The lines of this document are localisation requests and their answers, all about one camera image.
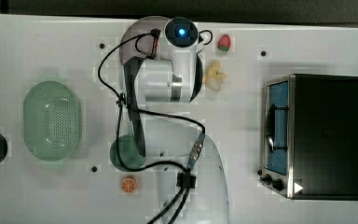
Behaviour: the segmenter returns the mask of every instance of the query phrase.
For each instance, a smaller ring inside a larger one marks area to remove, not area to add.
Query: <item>green mesh container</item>
[[[42,161],[67,157],[80,140],[80,104],[59,82],[45,81],[28,92],[23,119],[25,144]]]

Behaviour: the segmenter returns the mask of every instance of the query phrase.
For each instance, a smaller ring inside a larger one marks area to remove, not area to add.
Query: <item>small snack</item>
[[[219,42],[217,42],[217,47],[220,50],[227,52],[231,47],[231,39],[229,35],[222,35],[222,37],[219,39]]]

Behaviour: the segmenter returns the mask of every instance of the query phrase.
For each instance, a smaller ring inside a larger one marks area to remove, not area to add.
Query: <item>electrical wire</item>
[[[185,206],[189,192],[190,192],[190,187],[186,187],[185,195],[183,196],[182,201],[180,202],[178,208],[176,209],[175,213],[173,214],[173,217],[171,218],[170,222],[168,222],[168,224],[173,224],[173,222],[179,216],[180,211],[182,211],[183,207]]]
[[[143,36],[139,36],[139,37],[136,39],[136,41],[135,41],[135,49],[136,49],[136,51],[138,51],[138,52],[140,52],[140,53],[142,53],[142,54],[143,54],[143,51],[138,49],[138,42],[139,42],[143,37],[144,37],[144,35],[143,35]]]
[[[105,63],[105,61],[107,60],[107,58],[109,58],[109,56],[115,52],[118,48],[120,48],[121,46],[127,44],[128,42],[132,41],[133,39],[138,38],[139,36],[145,36],[145,35],[151,35],[151,33],[146,33],[146,34],[141,34],[141,35],[136,35],[131,37],[130,39],[121,42],[119,45],[117,45],[115,48],[113,48],[112,50],[109,51],[109,53],[106,54],[106,56],[103,58],[103,60],[100,63],[100,66],[98,67],[98,79],[100,79],[100,81],[104,84],[105,87],[109,88],[111,91],[113,91],[115,93],[115,95],[117,96],[118,99],[120,99],[120,95],[118,94],[118,92],[111,87],[109,84],[107,84],[106,82],[103,81],[103,79],[101,78],[101,69],[103,67],[103,64]]]
[[[121,125],[121,121],[122,121],[122,109],[123,109],[123,101],[125,101],[125,98],[124,98],[124,94],[118,94],[118,92],[112,87],[110,86],[108,83],[104,82],[102,77],[101,77],[101,69],[102,69],[102,66],[104,64],[104,62],[107,60],[107,58],[113,53],[116,51],[116,49],[120,48],[121,46],[123,46],[124,44],[132,41],[133,39],[137,38],[137,42],[139,41],[140,38],[146,36],[146,35],[151,35],[151,33],[147,33],[147,34],[142,34],[142,35],[137,35],[137,36],[134,36],[122,43],[120,43],[118,46],[116,46],[114,49],[112,49],[108,54],[106,54],[106,56],[103,58],[103,60],[101,61],[100,63],[100,66],[98,67],[98,79],[100,79],[100,81],[104,84],[104,86],[106,86],[108,89],[110,89],[112,92],[115,93],[115,95],[117,96],[118,98],[118,101],[117,101],[117,104],[119,106],[119,113],[118,113],[118,122],[117,122],[117,158],[119,160],[119,163],[120,165],[126,169],[127,171],[130,171],[130,172],[140,172],[140,171],[143,171],[143,170],[146,170],[148,168],[151,168],[151,167],[154,167],[154,166],[157,166],[157,165],[162,165],[162,164],[167,164],[167,165],[173,165],[173,166],[176,166],[180,169],[182,169],[182,171],[184,171],[184,173],[186,175],[190,175],[190,171],[187,170],[182,164],[178,163],[178,162],[174,162],[174,161],[157,161],[157,162],[153,162],[151,164],[148,164],[144,167],[141,167],[141,168],[130,168],[128,167],[124,162],[123,160],[121,159],[121,156],[120,156],[120,150],[119,150],[119,143],[118,143],[118,138],[119,138],[119,135],[120,135],[120,125]],[[202,129],[202,132],[205,133],[205,127],[193,120],[193,119],[188,119],[188,118],[185,118],[185,117],[181,117],[181,116],[174,116],[174,115],[168,115],[168,114],[160,114],[160,113],[157,113],[157,112],[152,112],[152,111],[146,111],[146,110],[142,110],[142,109],[138,109],[139,112],[141,113],[146,113],[146,114],[149,114],[149,115],[155,115],[155,116],[161,116],[161,117],[166,117],[166,118],[172,118],[172,119],[182,119],[182,120],[186,120],[186,121],[190,121],[190,122],[193,122],[193,123],[196,123],[197,125],[199,125]],[[148,224],[152,224],[154,223],[155,221],[157,221],[159,218],[161,218],[162,216],[164,216],[165,213],[168,212],[168,210],[177,202],[177,200],[179,199],[179,197],[183,194],[183,191],[185,190],[185,187],[186,186],[186,181],[188,180],[189,178],[185,178],[185,183],[184,185],[180,188],[180,190],[176,193],[175,197],[171,200],[171,202],[163,209],[161,210],[155,217],[152,218],[152,220],[150,220],[148,222]],[[176,209],[176,212],[174,214],[174,216],[172,217],[172,219],[170,220],[170,223],[173,223],[178,214],[180,213],[180,211],[182,210],[185,202],[186,202],[186,198],[188,196],[188,193],[189,193],[189,190],[190,190],[190,187],[186,187],[186,192],[185,192],[185,195],[183,196],[183,199],[181,201],[181,203],[179,204],[179,207]]]
[[[162,164],[170,164],[170,165],[175,165],[175,166],[179,166],[179,168],[181,168],[183,171],[185,171],[186,173],[186,168],[179,164],[179,163],[176,163],[176,162],[173,162],[173,161],[158,161],[158,162],[154,162],[152,164],[149,164],[143,168],[140,168],[140,169],[131,169],[130,167],[126,166],[126,164],[123,162],[123,160],[121,159],[121,156],[120,156],[120,150],[118,148],[118,138],[120,137],[120,126],[121,126],[121,121],[122,121],[122,113],[123,113],[123,106],[122,105],[119,105],[119,110],[118,110],[118,122],[117,122],[117,131],[116,131],[116,149],[117,149],[117,158],[118,158],[118,161],[120,163],[120,165],[128,170],[128,171],[132,171],[132,172],[136,172],[134,170],[139,170],[139,171],[142,171],[142,170],[145,170],[145,169],[148,169],[150,167],[153,167],[153,166],[157,166],[157,165],[162,165]],[[170,210],[173,205],[179,200],[179,197],[183,194],[183,191],[185,190],[185,185],[183,185],[179,191],[176,193],[175,197],[173,197],[173,199],[170,201],[169,204],[167,204],[164,209],[162,209],[155,217],[153,217],[150,221],[147,222],[147,224],[152,224],[154,222],[156,222],[157,220],[159,220],[162,216],[164,216],[168,210]]]
[[[204,45],[209,45],[209,44],[211,44],[211,42],[212,42],[212,39],[213,39],[213,34],[212,34],[212,31],[210,31],[210,30],[203,30],[203,31],[201,31],[201,32],[199,32],[199,35],[201,35],[202,33],[209,33],[209,35],[211,36],[211,38],[209,39],[209,41],[207,42],[207,43],[205,43]]]

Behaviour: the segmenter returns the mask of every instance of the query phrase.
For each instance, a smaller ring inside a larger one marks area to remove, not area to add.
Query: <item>black toaster oven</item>
[[[289,199],[358,201],[358,77],[265,85],[263,185]]]

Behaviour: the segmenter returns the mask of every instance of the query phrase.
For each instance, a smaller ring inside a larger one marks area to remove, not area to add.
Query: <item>oven window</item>
[[[273,144],[268,150],[267,168],[281,175],[286,175],[287,170],[287,113],[289,106],[288,82],[269,86],[269,108],[275,106],[272,111],[274,120],[272,124]]]

